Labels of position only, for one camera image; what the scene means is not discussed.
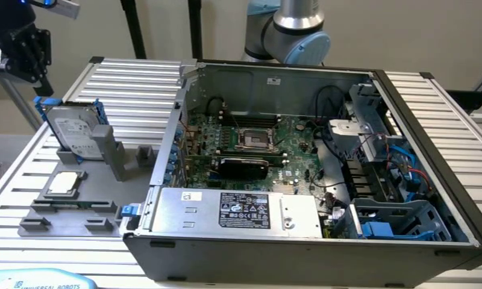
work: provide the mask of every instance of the black metal stand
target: black metal stand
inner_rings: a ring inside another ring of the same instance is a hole
[[[193,57],[197,59],[202,59],[202,0],[187,0],[187,4],[190,11]]]
[[[122,0],[123,11],[126,12],[130,37],[133,39],[134,53],[138,59],[147,59],[145,50],[142,27],[137,10],[137,0]]]

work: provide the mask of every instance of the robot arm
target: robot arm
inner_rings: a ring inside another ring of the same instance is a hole
[[[51,8],[58,1],[44,4],[27,0],[0,0],[0,77],[34,86],[40,96],[54,94],[47,79],[52,64],[51,34],[35,25],[32,5]]]
[[[318,0],[252,0],[245,61],[318,65],[330,49]]]

